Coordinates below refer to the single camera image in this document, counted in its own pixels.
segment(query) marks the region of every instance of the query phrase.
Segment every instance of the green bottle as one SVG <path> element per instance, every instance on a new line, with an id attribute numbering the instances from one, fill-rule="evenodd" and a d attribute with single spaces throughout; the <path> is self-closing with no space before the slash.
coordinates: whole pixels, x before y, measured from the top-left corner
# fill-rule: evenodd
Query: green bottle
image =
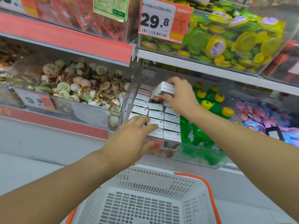
<path id="1" fill-rule="evenodd" d="M 218 86 L 212 86 L 208 91 L 207 91 L 207 95 L 205 97 L 205 99 L 207 101 L 213 102 L 214 97 L 216 95 L 216 93 L 218 92 L 219 87 Z"/>
<path id="2" fill-rule="evenodd" d="M 213 105 L 210 109 L 210 112 L 216 114 L 216 115 L 220 115 L 221 114 L 221 103 L 224 101 L 224 96 L 221 95 L 221 94 L 216 94 L 215 97 L 214 97 L 214 100 L 213 100 Z"/>
<path id="3" fill-rule="evenodd" d="M 193 86 L 193 92 L 196 94 L 197 91 L 202 89 L 202 83 L 201 82 L 197 82 L 195 83 L 195 85 Z"/>
<path id="4" fill-rule="evenodd" d="M 205 100 L 205 97 L 207 95 L 207 92 L 198 90 L 196 93 L 196 100 L 198 101 L 199 104 L 202 103 L 203 100 Z"/>
<path id="5" fill-rule="evenodd" d="M 204 100 L 202 101 L 201 106 L 209 110 L 212 107 L 212 103 Z M 191 130 L 189 131 L 188 139 L 190 140 L 191 144 L 206 148 L 209 148 L 213 143 L 213 141 L 194 124 L 191 124 Z"/>
<path id="6" fill-rule="evenodd" d="M 220 117 L 225 118 L 225 119 L 230 119 L 230 117 L 232 117 L 234 114 L 234 110 L 232 110 L 229 107 L 224 107 L 221 110 L 221 113 L 219 114 Z"/>

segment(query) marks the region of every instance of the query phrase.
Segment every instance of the white shopping basket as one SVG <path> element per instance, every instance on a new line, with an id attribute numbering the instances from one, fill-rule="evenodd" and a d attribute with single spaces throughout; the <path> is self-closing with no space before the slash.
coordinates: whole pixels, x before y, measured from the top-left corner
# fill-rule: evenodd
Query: white shopping basket
<path id="1" fill-rule="evenodd" d="M 78 206 L 72 224 L 220 224 L 206 180 L 136 164 Z"/>

